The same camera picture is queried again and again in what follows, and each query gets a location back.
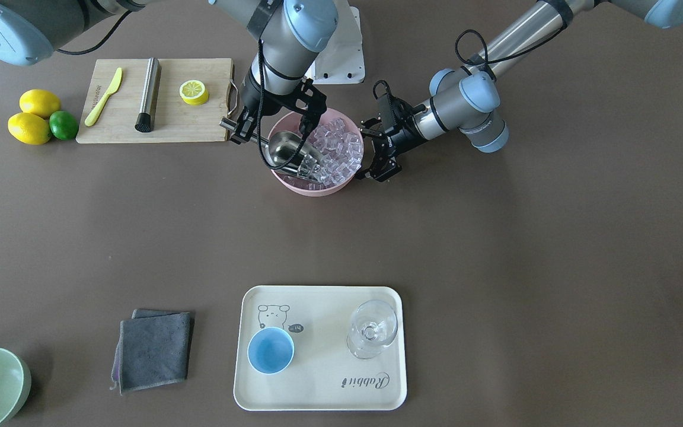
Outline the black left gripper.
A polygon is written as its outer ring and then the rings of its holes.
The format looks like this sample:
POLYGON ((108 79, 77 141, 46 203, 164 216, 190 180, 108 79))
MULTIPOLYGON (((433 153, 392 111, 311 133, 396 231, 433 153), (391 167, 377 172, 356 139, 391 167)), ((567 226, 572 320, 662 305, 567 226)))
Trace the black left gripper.
POLYGON ((394 95, 382 95, 377 105, 380 117, 361 121, 358 129, 363 139, 382 140, 382 153, 374 153, 368 167, 355 172, 355 179, 385 182, 402 170, 398 155, 426 142, 416 126, 416 114, 425 113, 426 106, 411 106, 394 95))

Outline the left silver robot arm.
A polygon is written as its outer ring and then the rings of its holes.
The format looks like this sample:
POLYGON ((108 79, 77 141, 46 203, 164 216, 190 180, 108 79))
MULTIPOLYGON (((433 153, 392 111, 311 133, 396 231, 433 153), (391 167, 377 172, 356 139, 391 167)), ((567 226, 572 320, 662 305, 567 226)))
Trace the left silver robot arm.
POLYGON ((402 169, 399 157, 446 133, 461 132, 482 153, 495 153, 509 140, 509 125, 499 113, 497 80, 520 60, 567 28, 599 1, 536 1, 493 40, 468 28, 455 39, 458 66, 436 71, 428 96, 410 103, 395 95, 390 82, 372 85, 377 113, 363 120, 360 132, 372 144, 366 167, 356 179, 385 182, 402 169))

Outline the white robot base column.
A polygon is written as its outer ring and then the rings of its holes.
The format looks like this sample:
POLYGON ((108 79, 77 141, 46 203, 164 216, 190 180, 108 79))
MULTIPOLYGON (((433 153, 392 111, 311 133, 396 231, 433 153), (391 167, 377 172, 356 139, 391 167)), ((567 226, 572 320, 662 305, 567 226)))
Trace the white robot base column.
POLYGON ((317 85, 360 84, 366 77, 359 9, 334 1, 339 22, 325 49, 305 73, 317 85))

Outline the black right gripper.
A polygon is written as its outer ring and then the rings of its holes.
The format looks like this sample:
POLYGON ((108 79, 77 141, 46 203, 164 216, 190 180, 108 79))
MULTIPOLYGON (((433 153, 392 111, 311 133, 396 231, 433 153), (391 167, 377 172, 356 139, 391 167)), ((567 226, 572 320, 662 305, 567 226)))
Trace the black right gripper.
POLYGON ((253 67, 244 77, 240 97, 241 113, 233 122, 229 141, 235 144, 258 143, 257 119, 274 116, 281 109, 290 109, 300 114, 298 135, 308 138, 320 124, 326 112, 326 95, 314 86, 311 79, 302 78, 288 83, 287 94, 274 94, 258 83, 258 70, 253 67))

